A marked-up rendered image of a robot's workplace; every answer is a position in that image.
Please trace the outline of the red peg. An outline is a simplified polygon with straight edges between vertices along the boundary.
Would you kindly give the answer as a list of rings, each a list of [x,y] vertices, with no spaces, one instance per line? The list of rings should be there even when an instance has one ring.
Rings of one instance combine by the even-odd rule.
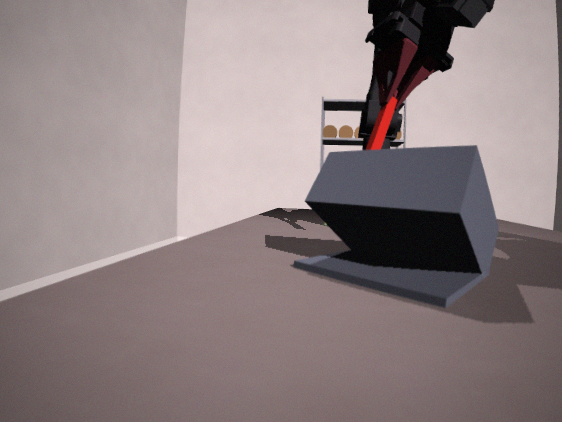
[[[397,99],[393,96],[388,104],[381,106],[373,131],[368,141],[367,150],[381,149],[389,124],[391,122]]]

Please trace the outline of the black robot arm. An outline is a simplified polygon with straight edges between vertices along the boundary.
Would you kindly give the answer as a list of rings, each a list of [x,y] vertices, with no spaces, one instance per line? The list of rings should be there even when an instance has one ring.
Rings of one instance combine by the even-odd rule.
[[[373,14],[374,28],[393,12],[400,11],[443,49],[448,51],[454,28],[458,26],[475,28],[484,15],[493,9],[494,1],[369,0],[368,14]],[[362,109],[358,133],[358,138],[363,138],[362,150],[367,147],[381,109],[374,66],[372,72],[371,84],[366,96],[365,108]],[[394,111],[381,149],[390,149],[390,142],[397,138],[397,133],[401,130],[402,114],[398,112],[399,108]]]

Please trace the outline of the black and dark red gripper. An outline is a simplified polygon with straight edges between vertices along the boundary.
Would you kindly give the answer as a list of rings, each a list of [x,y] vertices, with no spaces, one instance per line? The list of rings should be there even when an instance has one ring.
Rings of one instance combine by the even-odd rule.
[[[373,59],[379,104],[388,104],[394,95],[397,99],[395,110],[434,71],[447,71],[454,61],[445,49],[400,11],[393,12],[369,31],[365,42],[369,41],[381,49]],[[393,74],[387,86],[389,70]]]

